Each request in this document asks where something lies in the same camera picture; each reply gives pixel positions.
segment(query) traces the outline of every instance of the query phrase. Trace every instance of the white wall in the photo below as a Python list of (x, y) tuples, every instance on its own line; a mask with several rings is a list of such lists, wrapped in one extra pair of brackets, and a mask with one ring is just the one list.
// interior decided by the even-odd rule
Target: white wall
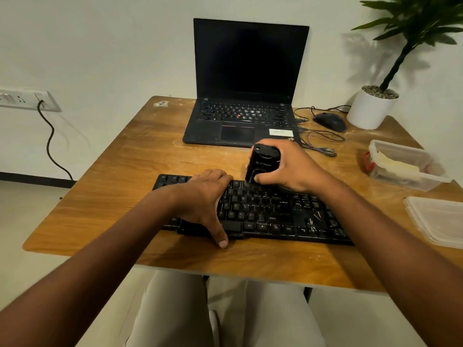
[[(381, 81), (401, 41), (350, 32), (377, 15), (358, 1), (0, 0), (0, 86), (52, 92), (62, 113), (47, 114), (51, 152), (78, 179), (149, 97), (196, 97), (194, 17), (309, 25), (294, 106), (344, 104)], [(411, 54), (393, 115), (463, 182), (463, 161), (452, 161), (463, 145), (462, 54), (463, 44)], [(66, 178), (46, 156), (48, 135), (36, 112), (0, 108), (0, 171)]]

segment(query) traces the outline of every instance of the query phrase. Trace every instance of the black keyboard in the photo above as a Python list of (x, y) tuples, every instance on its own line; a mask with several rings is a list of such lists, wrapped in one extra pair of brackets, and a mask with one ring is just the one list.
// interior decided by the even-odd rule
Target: black keyboard
[(284, 105), (225, 104), (204, 100), (199, 120), (261, 124), (275, 128), (287, 128)]
[[(153, 190), (186, 183), (190, 177), (161, 174)], [(217, 207), (229, 238), (265, 237), (293, 241), (353, 245), (333, 212), (318, 198), (278, 186), (231, 181)], [(173, 218), (164, 229), (179, 234), (209, 236), (205, 227)]]

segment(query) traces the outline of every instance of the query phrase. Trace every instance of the black handheld device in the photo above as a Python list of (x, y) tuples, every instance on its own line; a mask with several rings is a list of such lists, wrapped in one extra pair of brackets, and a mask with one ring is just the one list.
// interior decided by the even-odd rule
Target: black handheld device
[(255, 183), (254, 177), (260, 173), (270, 173), (280, 166), (280, 150), (260, 143), (254, 145), (245, 180)]

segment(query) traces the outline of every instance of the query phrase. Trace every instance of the red clip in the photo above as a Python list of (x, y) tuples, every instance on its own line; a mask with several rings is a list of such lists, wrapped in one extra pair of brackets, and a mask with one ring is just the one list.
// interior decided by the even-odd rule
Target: red clip
[(376, 165), (376, 163), (369, 161), (370, 159), (369, 156), (370, 156), (370, 151), (368, 151), (367, 153), (363, 155), (363, 162), (365, 163), (365, 169), (367, 170), (368, 173), (371, 172)]

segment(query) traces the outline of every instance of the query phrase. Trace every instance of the black mouse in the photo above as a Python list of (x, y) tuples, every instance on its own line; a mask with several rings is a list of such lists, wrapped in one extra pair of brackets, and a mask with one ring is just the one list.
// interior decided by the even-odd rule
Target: black mouse
[(330, 130), (344, 133), (347, 130), (344, 120), (335, 113), (320, 113), (313, 117), (313, 121)]

